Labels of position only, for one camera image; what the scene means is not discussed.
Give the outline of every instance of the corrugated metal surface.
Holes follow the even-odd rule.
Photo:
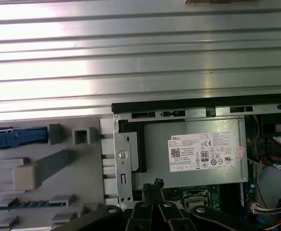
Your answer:
[[[281,92],[281,0],[0,0],[0,120]]]

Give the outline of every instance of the vent slot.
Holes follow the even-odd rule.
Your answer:
[[[153,118],[155,117],[155,112],[132,113],[131,116],[132,119]]]
[[[231,107],[230,113],[238,113],[238,112],[252,112],[254,109],[252,106],[247,107]]]

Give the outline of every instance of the white label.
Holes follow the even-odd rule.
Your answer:
[[[275,168],[281,170],[281,165],[273,165]]]
[[[234,167],[238,147],[232,132],[172,136],[168,141],[171,172]]]

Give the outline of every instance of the gray plastic panel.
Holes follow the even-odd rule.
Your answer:
[[[49,126],[50,124],[60,124],[61,143],[51,145],[50,143],[37,143],[21,146],[16,149],[0,151],[0,163],[8,163],[8,167],[0,168],[0,188],[8,190],[13,184],[13,168],[20,166],[19,159],[28,158],[30,163],[42,159],[46,156],[61,150],[71,150],[76,155],[76,160],[67,167],[59,170],[54,175],[43,181],[42,185],[35,190],[20,192],[0,193],[0,204],[7,205],[8,200],[17,197],[20,202],[46,200],[64,200],[67,206],[62,207],[38,207],[38,208],[18,208],[0,210],[0,219],[5,217],[19,217],[16,229],[33,227],[50,227],[57,214],[77,214],[84,210],[84,206],[102,203],[104,204],[104,189],[102,178],[102,158],[101,141],[99,132],[100,123],[96,118],[73,118],[73,119],[50,119],[39,121],[6,122],[0,123],[0,127],[12,126],[14,128],[30,128]],[[90,144],[73,144],[73,129],[89,128],[96,131],[90,133]]]

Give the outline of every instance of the blue plastic clip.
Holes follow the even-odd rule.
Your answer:
[[[30,143],[48,142],[48,128],[10,128],[0,130],[0,149],[17,148]]]

